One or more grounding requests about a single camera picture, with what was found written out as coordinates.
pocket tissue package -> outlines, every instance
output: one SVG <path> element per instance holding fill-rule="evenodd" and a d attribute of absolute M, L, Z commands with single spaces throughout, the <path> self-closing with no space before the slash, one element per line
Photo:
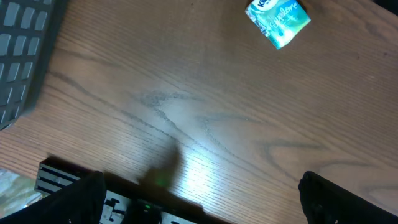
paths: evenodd
<path fill-rule="evenodd" d="M 277 49 L 287 45 L 311 21 L 296 0 L 254 0 L 246 14 Z"/>

green and white package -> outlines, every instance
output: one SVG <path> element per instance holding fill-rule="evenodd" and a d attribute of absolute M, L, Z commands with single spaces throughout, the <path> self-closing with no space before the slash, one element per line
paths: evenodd
<path fill-rule="evenodd" d="M 277 49 L 288 44 L 311 21 L 296 0 L 254 0 L 246 14 Z"/>

desk surface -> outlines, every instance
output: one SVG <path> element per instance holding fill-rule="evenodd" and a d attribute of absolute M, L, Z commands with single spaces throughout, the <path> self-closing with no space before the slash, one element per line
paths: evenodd
<path fill-rule="evenodd" d="M 304 0 L 276 50 L 247 1 L 71 0 L 35 111 L 0 132 L 0 166 L 54 154 L 136 180 L 182 149 L 174 192 L 237 223 L 305 223 L 312 170 L 398 214 L 398 17 Z"/>

black object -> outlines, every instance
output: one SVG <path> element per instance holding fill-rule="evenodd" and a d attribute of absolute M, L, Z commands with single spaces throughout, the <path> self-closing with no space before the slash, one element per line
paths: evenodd
<path fill-rule="evenodd" d="M 309 224 L 391 224 L 398 217 L 313 173 L 298 186 Z"/>
<path fill-rule="evenodd" d="M 0 0 L 0 130 L 33 110 L 67 0 Z"/>
<path fill-rule="evenodd" d="M 379 6 L 387 9 L 388 11 L 394 13 L 398 16 L 398 1 L 397 0 L 375 0 L 374 1 Z"/>
<path fill-rule="evenodd" d="M 35 190 L 47 197 L 0 224 L 227 224 L 167 190 L 139 186 L 54 158 L 40 163 Z"/>
<path fill-rule="evenodd" d="M 106 195 L 103 174 L 94 172 L 0 220 L 1 224 L 98 224 Z"/>

wooden desk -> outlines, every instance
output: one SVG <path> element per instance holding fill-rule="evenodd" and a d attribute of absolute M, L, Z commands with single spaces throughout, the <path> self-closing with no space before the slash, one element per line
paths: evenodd
<path fill-rule="evenodd" d="M 55 154 L 135 180 L 182 148 L 174 192 L 236 223 L 306 223 L 306 170 L 398 214 L 398 17 L 304 0 L 281 50 L 247 1 L 71 0 L 36 110 L 0 132 L 0 166 Z"/>

